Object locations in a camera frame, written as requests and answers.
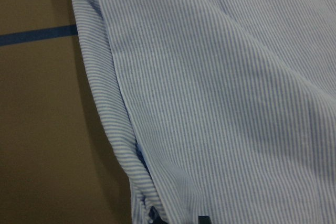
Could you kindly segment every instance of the brown surface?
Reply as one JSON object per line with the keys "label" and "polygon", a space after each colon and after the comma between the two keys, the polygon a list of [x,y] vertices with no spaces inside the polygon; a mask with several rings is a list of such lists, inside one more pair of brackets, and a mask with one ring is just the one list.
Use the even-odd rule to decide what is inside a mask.
{"label": "brown surface", "polygon": [[[73,24],[70,0],[0,1],[0,34]],[[77,36],[0,47],[0,223],[131,223]]]}

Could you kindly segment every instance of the blue and white striped cloth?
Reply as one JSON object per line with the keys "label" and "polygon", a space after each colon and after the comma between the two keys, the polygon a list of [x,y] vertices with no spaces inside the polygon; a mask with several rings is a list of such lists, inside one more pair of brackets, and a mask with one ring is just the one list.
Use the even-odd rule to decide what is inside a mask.
{"label": "blue and white striped cloth", "polygon": [[336,223],[336,0],[72,0],[133,223]]}

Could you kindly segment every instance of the garment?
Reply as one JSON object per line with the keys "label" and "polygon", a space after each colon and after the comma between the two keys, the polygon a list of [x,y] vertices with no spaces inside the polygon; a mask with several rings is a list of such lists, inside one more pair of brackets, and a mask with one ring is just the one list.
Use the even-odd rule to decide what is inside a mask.
{"label": "garment", "polygon": [[336,0],[72,3],[133,223],[336,223]]}

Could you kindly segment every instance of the blue tape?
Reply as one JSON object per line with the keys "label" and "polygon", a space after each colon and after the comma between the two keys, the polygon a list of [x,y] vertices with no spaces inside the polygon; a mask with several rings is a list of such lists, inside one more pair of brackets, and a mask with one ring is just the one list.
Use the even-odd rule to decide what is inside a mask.
{"label": "blue tape", "polygon": [[41,30],[24,31],[22,33],[0,35],[0,46],[77,35],[76,25],[60,26]]}

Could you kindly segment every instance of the vertical striped fabric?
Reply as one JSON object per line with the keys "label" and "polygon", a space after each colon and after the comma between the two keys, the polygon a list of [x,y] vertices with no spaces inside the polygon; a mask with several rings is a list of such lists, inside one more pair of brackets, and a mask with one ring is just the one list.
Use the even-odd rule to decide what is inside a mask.
{"label": "vertical striped fabric", "polygon": [[336,0],[72,0],[133,223],[336,223]]}

